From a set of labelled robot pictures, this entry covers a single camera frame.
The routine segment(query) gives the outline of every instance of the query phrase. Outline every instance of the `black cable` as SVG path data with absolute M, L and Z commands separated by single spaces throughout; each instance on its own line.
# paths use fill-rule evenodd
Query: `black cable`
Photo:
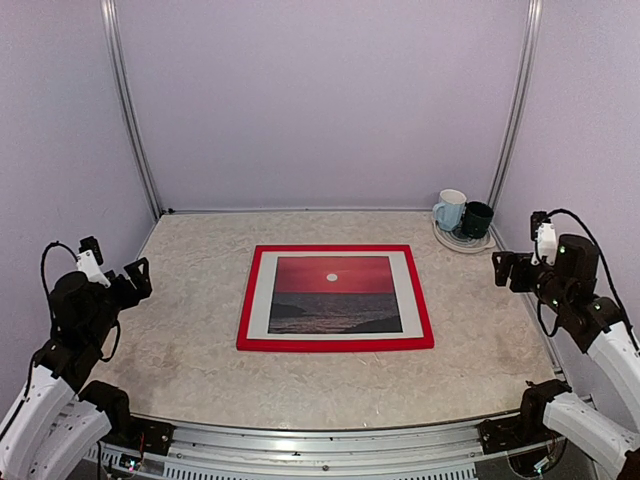
M 538 252 L 538 238 L 536 237 L 535 242 L 533 242 L 533 251 L 536 254 L 536 260 L 538 260 L 538 263 L 542 263 L 542 259 L 540 258 L 540 252 Z
M 582 229 L 585 231 L 585 233 L 589 237 L 589 240 L 591 240 L 591 243 L 593 243 L 595 247 L 598 249 L 598 254 L 602 259 L 602 266 L 604 268 L 604 273 L 606 274 L 607 282 L 609 283 L 609 289 L 611 290 L 611 294 L 613 295 L 613 298 L 616 300 L 616 303 L 618 304 L 618 308 L 620 308 L 620 312 L 622 313 L 622 321 L 627 329 L 627 333 L 629 334 L 631 343 L 633 347 L 636 349 L 636 352 L 640 351 L 638 342 L 636 341 L 633 335 L 633 325 L 631 325 L 631 321 L 629 320 L 629 316 L 627 315 L 627 310 L 626 308 L 624 308 L 624 304 L 620 299 L 620 295 L 618 295 L 618 291 L 616 290 L 616 287 L 613 285 L 613 279 L 611 277 L 611 270 L 609 269 L 609 264 L 607 263 L 607 259 L 604 257 L 604 253 L 602 253 L 602 249 L 600 248 L 600 245 L 598 244 L 596 237 L 593 236 L 593 233 L 591 233 L 591 230 L 589 230 L 589 227 L 587 227 L 587 225 L 580 219 L 580 217 L 578 217 L 578 215 L 573 213 L 571 210 L 567 210 L 565 208 L 557 208 L 549 212 L 545 219 L 550 219 L 554 215 L 558 215 L 560 213 L 563 215 L 568 215 L 571 218 L 573 218 L 578 223 L 578 225 L 580 225 L 580 227 L 582 227 Z
M 100 361 L 107 363 L 110 362 L 113 356 L 116 354 L 116 350 L 118 349 L 118 344 L 120 343 L 120 333 L 121 327 L 120 322 L 116 320 L 116 341 L 113 344 L 113 348 L 111 349 L 111 355 L 108 358 L 101 358 Z
M 544 470 L 542 473 L 549 473 L 551 470 L 553 470 L 554 468 L 556 468 L 560 464 L 560 460 L 562 460 L 562 457 L 564 457 L 564 452 L 567 451 L 567 444 L 568 443 L 569 443 L 569 440 L 567 440 L 565 438 L 564 439 L 564 443 L 562 444 L 562 447 L 561 447 L 562 450 L 560 450 L 560 453 L 558 454 L 557 457 L 554 457 L 553 463 L 549 466 L 549 468 Z
M 49 301 L 49 287 L 47 286 L 47 277 L 45 276 L 45 264 L 47 262 L 47 255 L 49 254 L 49 251 L 51 251 L 52 249 L 56 248 L 56 247 L 60 247 L 60 248 L 64 248 L 67 252 L 69 252 L 71 254 L 71 256 L 73 256 L 73 261 L 77 262 L 78 258 L 76 257 L 76 254 L 73 253 L 73 250 L 71 250 L 70 247 L 68 247 L 67 245 L 65 245 L 64 243 L 60 243 L 58 241 L 55 242 L 51 242 L 49 245 L 46 246 L 46 248 L 44 249 L 44 251 L 42 252 L 42 257 L 40 259 L 40 279 L 42 280 L 42 288 L 44 289 L 44 294 L 47 298 L 47 307 L 49 308 L 49 318 L 51 319 L 51 334 L 52 336 L 56 333 L 54 332 L 54 316 L 53 316 L 53 310 L 51 309 L 51 302 Z
M 96 478 L 100 480 L 102 478 L 102 445 L 100 445 L 100 441 L 97 441 L 96 444 L 98 445 L 98 470 L 96 471 Z
M 22 406 L 27 401 L 27 398 L 29 396 L 29 390 L 31 389 L 31 379 L 33 377 L 33 366 L 35 363 L 35 358 L 36 358 L 36 354 L 34 353 L 31 356 L 31 361 L 29 362 L 29 373 L 27 374 L 27 385 L 24 389 L 24 397 L 22 398 L 22 400 L 20 400 L 20 403 L 18 403 L 18 406 L 16 407 L 15 411 L 11 415 L 11 418 L 9 419 L 5 427 L 2 429 L 2 433 L 0 433 L 0 442 L 2 442 L 4 437 L 7 435 L 7 432 L 11 428 L 11 425 L 13 425 L 13 422 L 15 422 L 16 418 L 18 417 L 18 414 L 20 413 L 20 410 L 22 410 Z
M 553 330 L 551 331 L 551 333 L 549 333 L 549 331 L 547 330 L 547 326 L 542 321 L 542 301 L 540 299 L 538 299 L 536 313 L 538 316 L 538 323 L 540 324 L 540 327 L 542 328 L 544 334 L 549 338 L 555 337 L 556 333 L 558 333 L 558 330 L 560 329 L 560 322 L 558 322 L 558 319 L 556 318 L 556 322 L 553 324 Z

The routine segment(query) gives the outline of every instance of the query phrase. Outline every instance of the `marble tabletop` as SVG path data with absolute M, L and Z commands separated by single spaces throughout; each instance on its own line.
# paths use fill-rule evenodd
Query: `marble tabletop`
M 237 351 L 255 246 L 308 243 L 409 244 L 436 347 Z M 516 409 L 526 380 L 554 377 L 522 298 L 494 285 L 490 251 L 443 247 L 428 212 L 165 215 L 143 255 L 154 292 L 121 313 L 116 357 L 93 374 L 126 390 L 135 413 L 296 430 L 422 425 Z

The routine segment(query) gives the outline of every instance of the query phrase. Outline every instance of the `mug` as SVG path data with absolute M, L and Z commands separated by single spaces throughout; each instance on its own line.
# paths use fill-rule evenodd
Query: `mug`
M 433 207 L 433 218 L 445 232 L 451 232 L 460 224 L 467 196 L 450 188 L 440 192 L 440 202 Z
M 462 234 L 469 238 L 484 238 L 493 219 L 493 209 L 482 202 L 469 202 L 462 219 Z

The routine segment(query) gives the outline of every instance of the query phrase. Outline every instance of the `white wall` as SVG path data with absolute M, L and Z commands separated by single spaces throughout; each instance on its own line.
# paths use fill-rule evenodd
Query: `white wall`
M 118 2 L 165 207 L 486 199 L 528 0 Z
M 44 247 L 60 240 L 77 248 L 95 235 L 107 266 L 120 269 L 153 224 L 105 42 L 98 1 L 3 3 L 0 417 L 49 335 L 39 274 Z M 74 268 L 66 252 L 54 250 L 50 285 Z
M 564 207 L 592 229 L 640 327 L 640 2 L 546 0 L 531 88 L 496 225 L 531 251 L 529 215 Z M 560 231 L 579 233 L 571 220 Z M 607 295 L 599 275 L 598 291 Z M 556 340 L 572 385 L 628 427 L 628 412 L 568 334 Z

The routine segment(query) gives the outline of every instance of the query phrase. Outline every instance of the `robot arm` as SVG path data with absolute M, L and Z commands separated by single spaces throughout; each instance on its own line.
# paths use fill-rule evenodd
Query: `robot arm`
M 77 271 L 56 282 L 48 301 L 51 338 L 32 359 L 23 393 L 0 423 L 2 480 L 64 479 L 84 453 L 109 432 L 127 433 L 126 393 L 101 382 L 84 388 L 103 358 L 102 346 L 120 311 L 151 294 L 148 262 L 125 267 L 129 278 L 102 273 L 102 256 L 92 237 L 81 242 Z M 63 408 L 79 394 L 59 425 Z
M 556 240 L 546 212 L 535 212 L 531 225 L 534 253 L 493 254 L 496 285 L 506 286 L 510 280 L 513 292 L 531 292 L 557 314 L 557 325 L 611 379 L 640 430 L 638 341 L 620 306 L 594 294 L 599 248 L 578 235 Z M 637 478 L 640 435 L 596 412 L 559 380 L 525 392 L 519 421 L 516 431 L 522 440 L 548 428 L 580 447 L 612 478 Z M 488 424 L 482 428 L 495 431 Z

